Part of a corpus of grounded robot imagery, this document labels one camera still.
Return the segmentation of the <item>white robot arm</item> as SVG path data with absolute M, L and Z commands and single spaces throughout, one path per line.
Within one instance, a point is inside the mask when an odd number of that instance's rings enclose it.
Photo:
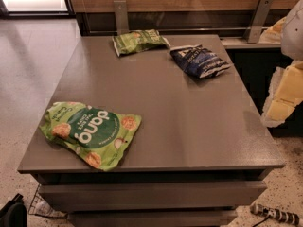
M 273 25 L 273 31 L 278 30 L 281 52 L 293 61 L 272 75 L 261 115 L 262 124 L 269 128 L 283 124 L 303 101 L 303 0 Z

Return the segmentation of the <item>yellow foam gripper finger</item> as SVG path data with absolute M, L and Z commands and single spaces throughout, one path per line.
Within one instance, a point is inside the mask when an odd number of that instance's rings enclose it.
M 269 128 L 283 124 L 303 101 L 303 61 L 293 61 L 286 68 L 278 67 L 264 102 L 261 122 Z

